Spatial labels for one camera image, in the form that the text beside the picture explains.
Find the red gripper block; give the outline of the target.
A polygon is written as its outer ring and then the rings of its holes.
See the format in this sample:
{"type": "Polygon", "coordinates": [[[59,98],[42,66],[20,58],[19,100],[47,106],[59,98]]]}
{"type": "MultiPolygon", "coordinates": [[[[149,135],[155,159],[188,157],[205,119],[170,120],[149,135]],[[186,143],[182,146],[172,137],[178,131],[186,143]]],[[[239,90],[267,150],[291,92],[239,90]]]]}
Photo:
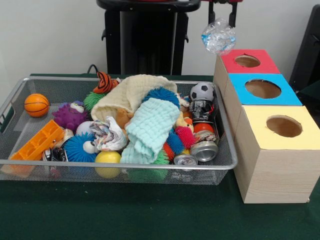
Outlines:
{"type": "Polygon", "coordinates": [[[231,4],[232,10],[229,14],[229,25],[234,28],[236,26],[236,16],[237,16],[237,3],[241,3],[243,0],[208,0],[208,24],[211,24],[215,21],[216,14],[214,11],[214,3],[219,4],[231,4]]]}

